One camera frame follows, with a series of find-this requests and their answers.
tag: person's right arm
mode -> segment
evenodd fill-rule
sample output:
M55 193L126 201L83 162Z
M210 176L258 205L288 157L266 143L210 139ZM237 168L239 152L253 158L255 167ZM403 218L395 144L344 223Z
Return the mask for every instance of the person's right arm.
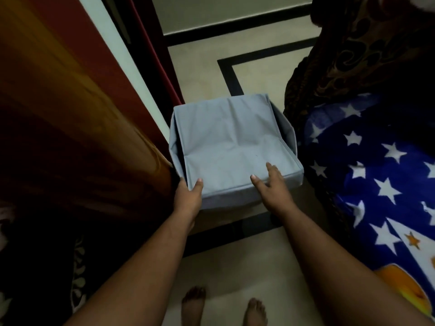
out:
M269 186L251 176L263 203L282 222L314 300L330 325L433 326L293 202L284 179L266 164Z

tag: person's left arm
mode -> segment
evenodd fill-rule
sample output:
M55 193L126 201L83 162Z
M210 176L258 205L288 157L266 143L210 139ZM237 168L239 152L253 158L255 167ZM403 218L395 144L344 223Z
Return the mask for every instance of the person's left arm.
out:
M174 212L144 245L76 312L66 326L159 326L188 233L201 207L203 183L178 185Z

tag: gray storage box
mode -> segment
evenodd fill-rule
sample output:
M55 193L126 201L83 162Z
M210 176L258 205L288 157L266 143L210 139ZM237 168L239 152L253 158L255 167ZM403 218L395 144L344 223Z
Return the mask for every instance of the gray storage box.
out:
M293 127L268 95L218 98L174 108L169 152L179 176L192 189L204 180L202 209L259 201L250 176L268 179L276 165L289 189L302 184Z

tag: forearm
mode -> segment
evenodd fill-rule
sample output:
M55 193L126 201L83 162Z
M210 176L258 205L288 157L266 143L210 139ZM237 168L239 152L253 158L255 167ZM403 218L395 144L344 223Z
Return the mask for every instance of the forearm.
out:
M189 230L172 214L66 325L160 325Z
M296 205L289 204L281 220L327 322L352 326L432 324Z

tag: foot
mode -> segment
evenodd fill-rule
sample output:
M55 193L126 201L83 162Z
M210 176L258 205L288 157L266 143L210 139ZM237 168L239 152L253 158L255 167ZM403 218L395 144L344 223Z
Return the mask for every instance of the foot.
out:
M205 288L192 287L181 302L181 324L200 326L205 303Z
M243 318L243 326L267 326L267 324L268 319L263 302L254 298L250 299Z

